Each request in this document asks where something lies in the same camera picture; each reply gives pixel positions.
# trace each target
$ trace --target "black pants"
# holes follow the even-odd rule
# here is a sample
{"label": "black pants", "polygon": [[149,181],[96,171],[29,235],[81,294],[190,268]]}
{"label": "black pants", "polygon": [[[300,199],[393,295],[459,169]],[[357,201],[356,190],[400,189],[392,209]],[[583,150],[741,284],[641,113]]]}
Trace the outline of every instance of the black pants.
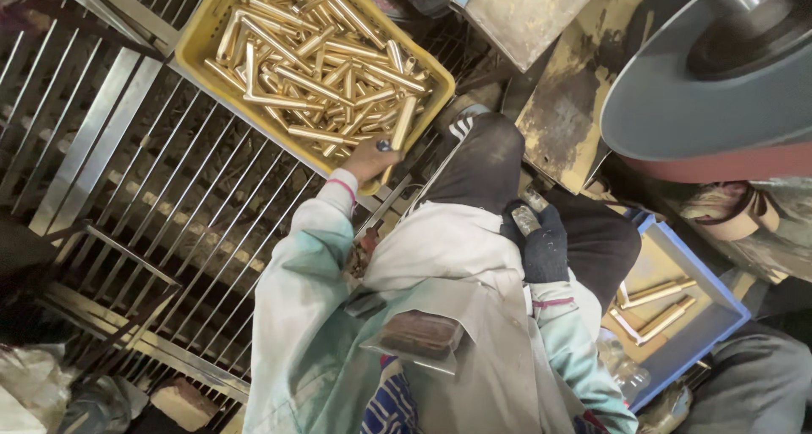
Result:
{"label": "black pants", "polygon": [[[446,137],[440,156],[450,154],[455,143]],[[479,115],[420,201],[463,204],[502,215],[517,197],[523,155],[524,137],[507,117]],[[640,234],[624,216],[585,196],[552,190],[545,198],[558,209],[567,231],[569,267],[605,313],[637,260]]]}

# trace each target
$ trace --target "sleeve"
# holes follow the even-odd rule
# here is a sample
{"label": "sleeve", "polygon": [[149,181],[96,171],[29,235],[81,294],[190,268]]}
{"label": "sleeve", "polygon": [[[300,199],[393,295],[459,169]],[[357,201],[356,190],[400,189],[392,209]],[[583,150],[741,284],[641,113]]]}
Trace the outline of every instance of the sleeve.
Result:
{"label": "sleeve", "polygon": [[634,434],[637,418],[598,360],[598,349],[578,312],[570,283],[538,283],[530,285],[530,291],[550,366],[609,432]]}
{"label": "sleeve", "polygon": [[260,277],[246,431],[262,431],[263,423],[279,418],[280,407],[290,405],[292,373],[313,337],[348,297],[341,272],[352,245],[349,218],[357,188],[353,174],[335,170],[318,195],[293,214],[290,234],[274,247]]}

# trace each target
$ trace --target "plastic bottle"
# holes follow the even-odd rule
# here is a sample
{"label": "plastic bottle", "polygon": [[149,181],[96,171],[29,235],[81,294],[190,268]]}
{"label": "plastic bottle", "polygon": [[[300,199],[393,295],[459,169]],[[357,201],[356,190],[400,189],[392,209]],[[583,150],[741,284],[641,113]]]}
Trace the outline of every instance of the plastic bottle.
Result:
{"label": "plastic bottle", "polygon": [[601,328],[595,346],[598,348],[598,358],[604,362],[609,375],[620,387],[627,404],[634,402],[637,394],[649,386],[649,372],[624,353],[617,335],[608,329]]}

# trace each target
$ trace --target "work glove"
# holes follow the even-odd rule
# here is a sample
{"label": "work glove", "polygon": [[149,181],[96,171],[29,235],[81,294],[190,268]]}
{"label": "work glove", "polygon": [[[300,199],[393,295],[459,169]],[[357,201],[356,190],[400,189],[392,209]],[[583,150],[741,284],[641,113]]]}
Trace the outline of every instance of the work glove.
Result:
{"label": "work glove", "polygon": [[521,252],[524,281],[550,283],[569,280],[567,269],[567,232],[561,216],[550,204],[541,213],[528,206],[538,221],[539,228],[524,236],[513,220],[513,211],[526,206],[522,200],[513,201],[502,214],[500,233],[513,241]]}

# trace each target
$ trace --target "sanding belt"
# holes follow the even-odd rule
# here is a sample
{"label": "sanding belt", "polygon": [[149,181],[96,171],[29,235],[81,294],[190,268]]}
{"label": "sanding belt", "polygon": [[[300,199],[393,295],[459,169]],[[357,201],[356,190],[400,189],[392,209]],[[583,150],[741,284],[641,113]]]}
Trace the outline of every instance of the sanding belt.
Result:
{"label": "sanding belt", "polygon": [[697,220],[697,223],[720,241],[737,241],[753,234],[759,227],[775,232],[779,217],[767,193],[750,187],[727,217]]}

